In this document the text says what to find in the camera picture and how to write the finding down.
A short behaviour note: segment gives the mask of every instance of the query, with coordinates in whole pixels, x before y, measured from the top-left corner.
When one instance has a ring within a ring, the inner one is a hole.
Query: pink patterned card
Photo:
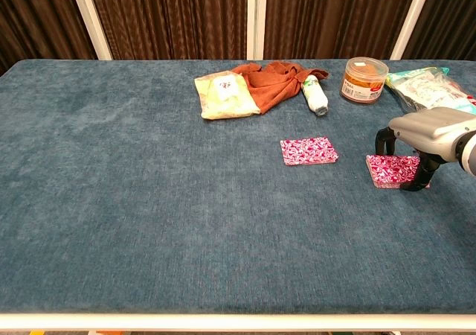
[[[297,140],[282,140],[284,164],[310,165],[336,162],[338,155],[325,136],[322,138],[308,138]]]
[[[367,155],[367,167],[377,188],[399,188],[402,182],[413,180],[418,164],[418,156]]]

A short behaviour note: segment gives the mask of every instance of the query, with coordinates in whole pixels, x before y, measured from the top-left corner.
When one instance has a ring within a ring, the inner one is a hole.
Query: orange towel
[[[319,80],[329,75],[322,69],[304,69],[298,63],[275,61],[269,63],[264,69],[256,63],[240,65],[232,70],[240,73],[245,78],[248,90],[254,102],[265,114],[273,106],[290,97],[294,97],[300,90],[300,84],[310,74]]]

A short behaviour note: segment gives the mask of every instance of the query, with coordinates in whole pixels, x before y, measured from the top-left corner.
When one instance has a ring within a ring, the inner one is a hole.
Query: brown curtain
[[[267,0],[264,57],[388,58],[411,0]]]
[[[114,59],[244,59],[247,0],[94,0]]]
[[[75,0],[0,0],[0,74],[25,58],[96,58]]]
[[[476,0],[426,0],[403,58],[476,60]]]

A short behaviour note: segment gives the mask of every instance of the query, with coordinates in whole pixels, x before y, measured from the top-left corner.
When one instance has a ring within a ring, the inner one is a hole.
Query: clear plastic package
[[[448,77],[448,72],[445,67],[427,67],[389,73],[385,84],[399,96],[406,112],[446,106],[476,114],[476,99]]]

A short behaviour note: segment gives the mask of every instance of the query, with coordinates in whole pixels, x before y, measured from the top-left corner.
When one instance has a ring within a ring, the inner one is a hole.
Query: white pouch
[[[209,74],[195,79],[200,96],[202,118],[223,119],[260,114],[245,78],[232,71]]]

